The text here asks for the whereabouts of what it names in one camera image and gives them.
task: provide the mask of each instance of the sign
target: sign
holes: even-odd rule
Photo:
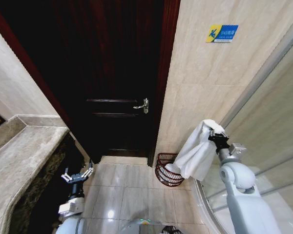
[[[206,42],[232,42],[238,25],[214,24],[209,29]]]

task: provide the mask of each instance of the door frame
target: door frame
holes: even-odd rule
[[[153,119],[154,127],[151,133],[151,145],[150,153],[148,155],[147,164],[152,167],[155,147],[157,143],[157,136],[160,127],[162,109],[164,104],[164,96],[170,66],[170,59],[173,49],[173,43],[175,38],[177,20],[179,15],[180,0],[163,0],[163,18],[162,18],[162,30],[161,30],[161,44],[160,44],[160,57],[158,62],[158,74],[157,84],[155,88],[155,102],[154,102],[154,114],[151,117]],[[43,76],[38,71],[36,65],[33,63],[25,49],[22,47],[19,40],[12,32],[10,26],[0,13],[0,34],[3,36],[7,44],[11,47],[12,51],[18,57],[25,69],[28,71],[32,79],[36,82],[54,109],[58,112],[65,124],[69,127],[70,131],[78,139],[79,131],[73,126],[73,121],[67,114],[65,109],[61,106],[58,99],[54,96],[49,86],[43,79]]]

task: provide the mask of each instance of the door handle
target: door handle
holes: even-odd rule
[[[142,106],[134,106],[133,108],[134,109],[143,108],[143,112],[145,114],[147,114],[148,113],[148,99],[147,98],[143,99],[143,105]]]

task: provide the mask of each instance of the wicker basket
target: wicker basket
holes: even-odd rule
[[[178,154],[160,153],[157,155],[157,163],[155,167],[155,174],[158,180],[168,186],[176,187],[184,181],[180,174],[171,172],[165,166],[168,163],[173,163]]]

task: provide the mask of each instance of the door threshold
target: door threshold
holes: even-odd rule
[[[102,156],[100,163],[147,165],[147,157]]]

